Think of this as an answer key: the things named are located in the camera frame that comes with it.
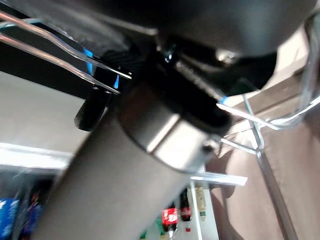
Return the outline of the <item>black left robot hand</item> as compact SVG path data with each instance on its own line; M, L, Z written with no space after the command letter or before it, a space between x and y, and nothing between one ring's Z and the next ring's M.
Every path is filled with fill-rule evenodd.
M142 67L76 153L35 240L133 240L215 152L224 96L262 88L277 49L314 0L30 2L77 40L134 53Z

